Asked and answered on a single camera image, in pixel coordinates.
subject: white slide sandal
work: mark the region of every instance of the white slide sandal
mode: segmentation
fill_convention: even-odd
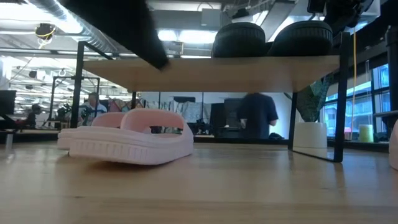
[[[149,134],[151,126],[183,129],[181,134]],[[177,113],[134,109],[124,115],[121,128],[81,127],[73,133],[71,157],[157,165],[193,152],[193,134]]]
[[[93,120],[93,123],[91,125],[98,127],[119,128],[123,116],[125,114],[126,113],[122,112],[101,114]],[[75,131],[77,131],[76,128],[65,128],[61,130],[61,132],[58,134],[58,141],[57,141],[58,149],[61,150],[70,149],[70,143],[72,141],[72,136]]]

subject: fluorescent light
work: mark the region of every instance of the fluorescent light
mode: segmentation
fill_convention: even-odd
[[[288,18],[285,19],[285,21],[278,27],[278,29],[275,30],[274,34],[271,36],[271,38],[268,40],[270,41],[274,41],[276,36],[279,34],[280,31],[282,31],[282,29],[285,29],[285,27],[291,25],[292,23],[294,23],[294,19],[291,18],[290,16]]]
[[[178,11],[201,11],[202,9],[221,9],[220,2],[201,2],[201,1],[161,1],[150,0],[147,4],[155,10],[178,10]]]
[[[214,42],[217,32],[203,30],[183,30],[179,41],[192,44],[210,44]]]
[[[136,54],[125,54],[125,53],[121,53],[119,54],[120,57],[137,57]]]
[[[0,48],[2,53],[51,54],[50,50]]]
[[[210,56],[181,55],[181,58],[211,58]]]
[[[35,34],[35,32],[31,32],[31,31],[0,30],[0,34],[7,34],[7,35],[31,35],[31,34]]]
[[[157,34],[160,40],[163,41],[176,41],[177,35],[172,30],[160,30]]]

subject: glass window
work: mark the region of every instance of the glass window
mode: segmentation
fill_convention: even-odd
[[[389,92],[374,96],[374,102],[376,104],[376,113],[388,112],[391,110]],[[376,118],[376,131],[378,133],[387,132],[387,127],[382,122],[381,118]]]
[[[337,104],[333,103],[325,105],[324,107],[324,122],[327,127],[327,136],[335,136],[336,133],[336,114]],[[353,132],[359,133],[359,126],[361,124],[373,124],[373,111],[372,100],[370,96],[364,96],[355,99],[354,114],[353,114],[353,99],[346,102],[346,118],[345,118],[345,131],[351,131],[351,121],[353,121]],[[353,139],[358,137],[357,134],[353,135]]]
[[[389,87],[390,84],[388,64],[373,69],[373,79],[374,88],[376,90],[384,87]]]
[[[355,94],[370,92],[371,91],[371,86],[372,86],[371,81],[368,81],[366,83],[362,83],[362,84],[360,84],[360,85],[355,87]],[[347,96],[352,96],[353,92],[354,92],[354,88],[347,89]],[[336,100],[337,97],[338,97],[337,93],[333,94],[333,95],[330,95],[330,96],[326,97],[326,101]]]
[[[324,109],[324,122],[326,124],[327,136],[334,136],[336,133],[336,114],[337,114],[337,103],[325,105]]]

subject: exposed pipe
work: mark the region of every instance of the exposed pipe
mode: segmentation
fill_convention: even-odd
[[[43,10],[56,18],[55,25],[66,33],[80,34],[87,37],[72,37],[76,41],[85,40],[103,52],[117,52],[118,49],[98,29],[80,19],[74,13],[63,7],[57,0],[24,0],[38,9]]]

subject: desk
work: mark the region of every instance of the desk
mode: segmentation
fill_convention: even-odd
[[[55,142],[0,151],[1,224],[393,224],[398,175],[388,154],[342,164],[285,146],[195,144],[162,166],[78,159]]]
[[[377,118],[381,118],[381,120],[387,127],[387,137],[390,138],[392,129],[394,128],[394,125],[398,119],[398,111],[388,111],[388,112],[383,112],[383,113],[376,113],[373,116],[375,116]]]

